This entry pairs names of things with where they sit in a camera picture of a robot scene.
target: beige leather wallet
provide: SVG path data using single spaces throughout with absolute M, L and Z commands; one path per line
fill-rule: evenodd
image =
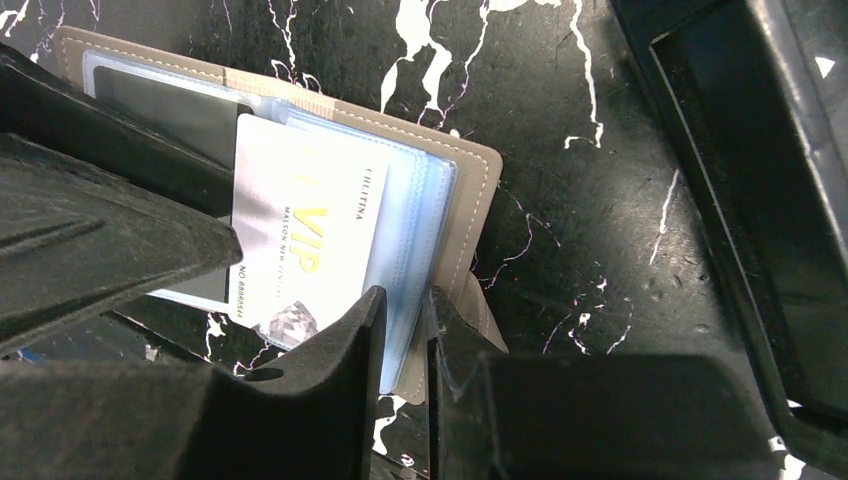
M 93 32 L 62 27 L 54 36 L 62 75 L 83 86 L 83 55 L 98 51 L 246 93 L 287 100 L 315 115 L 453 161 L 457 180 L 432 283 L 445 289 L 463 318 L 506 350 L 477 279 L 468 271 L 489 212 L 503 162 L 491 148 L 455 138 L 276 78 L 202 62 Z M 419 322 L 394 393 L 418 404 L 426 397 L 426 335 Z

